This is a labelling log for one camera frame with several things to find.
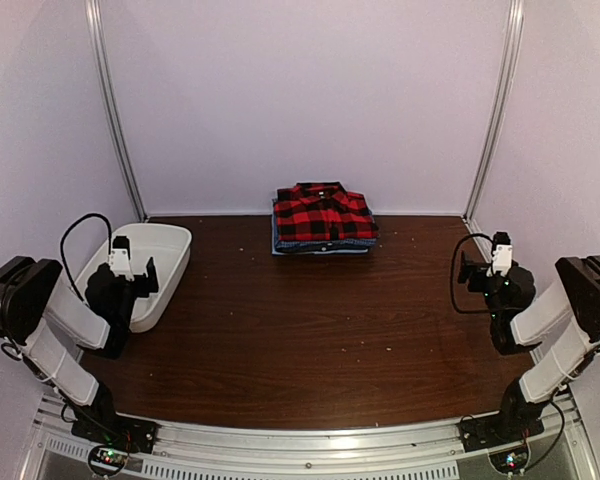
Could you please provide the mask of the blue checked shirt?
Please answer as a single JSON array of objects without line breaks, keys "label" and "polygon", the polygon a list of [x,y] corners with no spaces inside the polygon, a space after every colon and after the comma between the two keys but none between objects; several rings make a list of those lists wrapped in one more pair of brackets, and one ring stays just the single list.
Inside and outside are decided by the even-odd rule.
[{"label": "blue checked shirt", "polygon": [[348,211],[334,201],[274,201],[272,243],[278,249],[369,248],[379,227],[368,209]]}]

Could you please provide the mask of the red black plaid shirt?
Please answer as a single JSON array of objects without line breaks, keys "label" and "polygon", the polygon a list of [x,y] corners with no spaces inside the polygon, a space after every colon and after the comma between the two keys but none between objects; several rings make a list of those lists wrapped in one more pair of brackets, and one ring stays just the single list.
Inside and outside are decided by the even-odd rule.
[{"label": "red black plaid shirt", "polygon": [[379,236],[363,194],[340,182],[297,183],[277,190],[273,216],[285,242],[372,240]]}]

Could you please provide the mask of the light blue shirt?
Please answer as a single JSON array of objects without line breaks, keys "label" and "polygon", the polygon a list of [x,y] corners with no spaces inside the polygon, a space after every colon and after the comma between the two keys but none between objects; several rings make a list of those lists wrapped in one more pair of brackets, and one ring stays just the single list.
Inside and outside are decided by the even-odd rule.
[{"label": "light blue shirt", "polygon": [[318,247],[309,249],[278,249],[273,247],[272,254],[274,256],[289,256],[289,255],[364,255],[370,252],[369,248],[331,248]]}]

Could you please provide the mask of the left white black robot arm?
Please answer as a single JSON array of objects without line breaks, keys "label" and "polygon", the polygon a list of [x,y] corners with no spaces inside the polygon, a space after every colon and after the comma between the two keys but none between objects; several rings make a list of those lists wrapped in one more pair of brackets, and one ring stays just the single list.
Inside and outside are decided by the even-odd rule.
[{"label": "left white black robot arm", "polygon": [[136,300],[159,290],[154,263],[130,277],[100,265],[87,281],[84,300],[61,282],[61,271],[56,260],[23,256],[0,268],[3,351],[58,391],[76,417],[74,435],[108,445],[151,440],[156,424],[118,414],[111,390],[75,360],[54,330],[64,330],[102,357],[119,358],[131,334]]}]

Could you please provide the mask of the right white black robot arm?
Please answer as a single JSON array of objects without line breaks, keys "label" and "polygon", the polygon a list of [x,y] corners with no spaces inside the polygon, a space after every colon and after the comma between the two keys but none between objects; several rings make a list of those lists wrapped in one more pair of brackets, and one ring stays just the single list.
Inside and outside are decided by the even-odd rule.
[{"label": "right white black robot arm", "polygon": [[600,255],[561,257],[556,279],[542,292],[532,273],[514,261],[509,245],[488,262],[455,255],[451,283],[482,296],[496,350],[513,355],[544,348],[539,362],[506,388],[490,428],[510,442],[536,422],[561,387],[600,353]]}]

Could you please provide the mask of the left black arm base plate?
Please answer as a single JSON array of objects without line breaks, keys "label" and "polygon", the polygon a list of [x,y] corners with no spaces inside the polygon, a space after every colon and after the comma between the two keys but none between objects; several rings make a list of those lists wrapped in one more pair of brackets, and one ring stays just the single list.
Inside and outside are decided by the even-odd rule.
[{"label": "left black arm base plate", "polygon": [[156,422],[125,416],[113,427],[104,428],[85,419],[76,420],[71,427],[76,437],[129,453],[145,454],[153,452],[157,431]]}]

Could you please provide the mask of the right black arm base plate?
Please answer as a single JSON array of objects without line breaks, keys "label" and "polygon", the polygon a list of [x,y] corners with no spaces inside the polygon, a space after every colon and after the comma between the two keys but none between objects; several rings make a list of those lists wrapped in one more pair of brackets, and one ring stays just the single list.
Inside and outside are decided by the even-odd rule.
[{"label": "right black arm base plate", "polygon": [[466,453],[520,443],[544,432],[544,425],[540,420],[535,420],[528,426],[504,427],[498,414],[465,416],[456,426]]}]

